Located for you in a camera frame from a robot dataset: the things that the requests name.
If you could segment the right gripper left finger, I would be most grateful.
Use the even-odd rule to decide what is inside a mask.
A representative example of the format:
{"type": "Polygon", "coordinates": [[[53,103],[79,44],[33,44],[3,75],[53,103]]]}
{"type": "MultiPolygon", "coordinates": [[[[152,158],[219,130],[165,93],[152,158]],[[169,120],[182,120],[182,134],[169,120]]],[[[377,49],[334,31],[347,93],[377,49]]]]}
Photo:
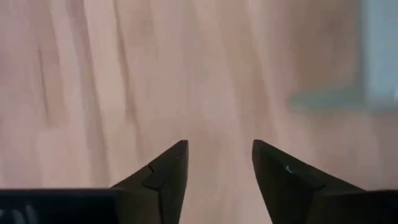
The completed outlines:
{"type": "Polygon", "coordinates": [[[120,224],[179,224],[188,176],[188,141],[180,140],[118,182],[120,224]]]}

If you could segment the green mesh metal shelf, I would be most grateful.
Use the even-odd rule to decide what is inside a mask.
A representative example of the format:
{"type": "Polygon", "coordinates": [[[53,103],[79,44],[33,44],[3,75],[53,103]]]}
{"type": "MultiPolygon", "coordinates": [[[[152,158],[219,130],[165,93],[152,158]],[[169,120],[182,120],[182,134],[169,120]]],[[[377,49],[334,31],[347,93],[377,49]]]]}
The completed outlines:
{"type": "Polygon", "coordinates": [[[398,110],[398,0],[359,0],[358,70],[346,86],[294,95],[292,105],[313,110],[398,110]]]}

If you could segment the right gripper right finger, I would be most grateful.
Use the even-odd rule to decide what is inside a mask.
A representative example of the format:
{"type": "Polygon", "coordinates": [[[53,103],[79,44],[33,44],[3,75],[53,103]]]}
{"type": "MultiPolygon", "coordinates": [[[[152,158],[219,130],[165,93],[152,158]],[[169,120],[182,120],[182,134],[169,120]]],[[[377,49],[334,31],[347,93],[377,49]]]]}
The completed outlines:
{"type": "Polygon", "coordinates": [[[252,163],[272,224],[398,224],[398,190],[364,190],[262,141],[252,163]]]}

